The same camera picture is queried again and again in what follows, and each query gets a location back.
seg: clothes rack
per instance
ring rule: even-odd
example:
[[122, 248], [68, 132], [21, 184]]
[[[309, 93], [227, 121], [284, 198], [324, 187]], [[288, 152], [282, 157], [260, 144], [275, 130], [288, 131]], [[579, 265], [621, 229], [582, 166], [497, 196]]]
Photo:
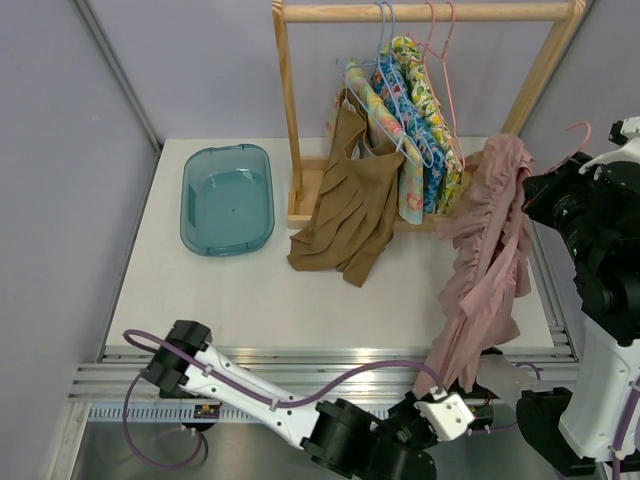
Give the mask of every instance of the clothes rack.
[[[386, 9], [386, 18], [391, 9]], [[435, 21], [450, 22], [452, 11], [447, 4], [433, 6]], [[430, 22], [429, 5], [394, 5], [397, 22]], [[557, 3], [485, 3], [456, 4], [456, 22], [554, 22], [502, 126], [501, 133], [518, 134], [551, 75], [562, 58], [585, 11], [585, 0]], [[273, 24], [280, 64], [284, 109], [289, 134], [293, 175], [289, 191], [287, 223], [291, 229], [302, 228], [311, 218], [322, 182], [326, 158], [300, 153], [298, 123], [293, 96], [289, 23], [376, 23], [383, 21], [380, 7], [370, 5], [288, 5], [272, 1]], [[398, 218], [395, 231], [432, 231], [443, 217], [425, 215], [421, 225], [410, 225]]]

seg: plastic container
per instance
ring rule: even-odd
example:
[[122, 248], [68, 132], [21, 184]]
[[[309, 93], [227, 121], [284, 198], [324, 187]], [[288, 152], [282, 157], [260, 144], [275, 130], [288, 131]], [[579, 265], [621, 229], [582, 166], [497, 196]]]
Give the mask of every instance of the plastic container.
[[184, 167], [180, 237], [194, 253], [240, 255], [261, 248], [274, 225], [271, 169], [256, 145], [207, 148]]

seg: hanging clothes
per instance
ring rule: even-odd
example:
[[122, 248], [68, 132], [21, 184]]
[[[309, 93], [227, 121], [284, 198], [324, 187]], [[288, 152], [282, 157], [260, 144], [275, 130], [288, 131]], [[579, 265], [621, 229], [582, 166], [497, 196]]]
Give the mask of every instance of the hanging clothes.
[[402, 118], [407, 135], [416, 143], [422, 158], [429, 165], [429, 167], [425, 167], [426, 171], [424, 172], [423, 211], [424, 213], [435, 213], [444, 173], [444, 153], [433, 138], [424, 118], [409, 98], [407, 86], [402, 79], [400, 65], [392, 55], [381, 57], [380, 67], [373, 74], [372, 84], [373, 90], [380, 95], [389, 111], [397, 119]]
[[411, 100], [424, 117], [438, 146], [445, 156], [445, 174], [440, 187], [436, 213], [451, 212], [456, 191], [462, 185], [463, 171], [456, 160], [454, 142], [449, 127], [440, 116], [440, 103], [431, 91], [427, 81], [424, 63], [420, 51], [409, 37], [396, 37], [391, 42], [391, 51], [398, 59], [402, 76], [411, 91]]
[[382, 99], [373, 91], [364, 76], [364, 72], [354, 61], [347, 63], [345, 83], [346, 86], [356, 92], [360, 101], [369, 110], [368, 138], [371, 144], [377, 146], [387, 143], [389, 141], [388, 133], [396, 143], [402, 145], [411, 159], [411, 161], [405, 160], [400, 171], [398, 213], [408, 223], [420, 225], [422, 223], [424, 203], [423, 169], [420, 152], [405, 137], [402, 126], [384, 106]]
[[387, 142], [374, 148], [374, 156], [351, 160], [367, 129], [364, 109], [353, 102], [356, 112], [347, 104], [340, 108], [313, 215], [291, 237], [287, 259], [296, 270], [337, 268], [347, 282], [361, 287], [393, 238], [404, 156]]
[[[511, 309], [514, 298], [531, 289], [531, 238], [521, 209], [522, 181], [531, 175], [531, 161], [519, 138], [489, 138], [482, 152], [467, 158], [477, 170], [453, 220], [437, 230], [458, 249], [455, 273], [439, 297], [447, 324], [425, 361], [440, 372], [446, 387], [458, 379], [470, 391], [480, 353], [520, 334]], [[413, 391], [421, 398], [433, 386], [420, 373]]]

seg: gray wall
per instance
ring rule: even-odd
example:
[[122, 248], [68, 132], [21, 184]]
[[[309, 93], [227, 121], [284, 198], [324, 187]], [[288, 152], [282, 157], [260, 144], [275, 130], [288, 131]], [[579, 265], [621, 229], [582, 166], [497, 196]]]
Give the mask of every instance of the gray wall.
[[0, 476], [41, 478], [154, 158], [65, 0], [0, 2]]
[[[270, 0], [90, 1], [162, 137], [286, 136]], [[549, 27], [456, 26], [449, 71], [460, 132], [485, 135], [500, 130]], [[437, 25], [434, 45], [442, 45], [448, 28]], [[399, 25], [396, 35], [408, 29], [426, 39], [426, 24]], [[340, 85], [336, 58], [371, 58], [380, 25], [291, 25], [289, 32], [300, 135], [324, 136]], [[435, 60], [429, 65], [434, 66], [430, 71], [436, 91], [443, 92], [440, 66]]]
[[[538, 173], [575, 150], [584, 138], [584, 129], [565, 132], [565, 127], [590, 122], [592, 140], [584, 150], [595, 156], [614, 147], [607, 137], [615, 120], [640, 115], [638, 18], [637, 0], [601, 0], [594, 5], [523, 132]], [[584, 314], [572, 281], [573, 264], [556, 232], [544, 227], [540, 232], [581, 349]]]

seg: wooden pole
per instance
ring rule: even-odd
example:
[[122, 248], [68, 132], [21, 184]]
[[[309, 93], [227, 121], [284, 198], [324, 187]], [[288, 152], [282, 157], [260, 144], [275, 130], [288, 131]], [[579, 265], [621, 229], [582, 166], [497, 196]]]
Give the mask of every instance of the wooden pole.
[[302, 165], [300, 160], [300, 140], [298, 138], [298, 121], [296, 119], [296, 105], [293, 99], [293, 78], [291, 77], [291, 54], [289, 53], [289, 33], [284, 19], [284, 5], [282, 0], [274, 0], [271, 11], [273, 27], [276, 33], [278, 47], [278, 62], [280, 64], [280, 78], [282, 80], [282, 96], [284, 97], [284, 112], [287, 117], [289, 132], [289, 149], [293, 163], [293, 187], [295, 197], [302, 199]]
[[584, 0], [567, 0], [566, 5], [570, 16], [565, 20], [557, 20], [551, 27], [502, 126], [502, 133], [520, 133], [580, 25], [585, 10]]
[[[287, 5], [284, 10], [285, 23], [362, 23], [380, 22], [380, 7], [369, 5]], [[391, 9], [384, 5], [387, 20]], [[450, 22], [451, 7], [434, 4], [437, 22]], [[394, 5], [393, 12], [398, 22], [430, 22], [429, 5]], [[456, 22], [554, 22], [570, 16], [569, 5], [557, 3], [484, 3], [456, 4]]]

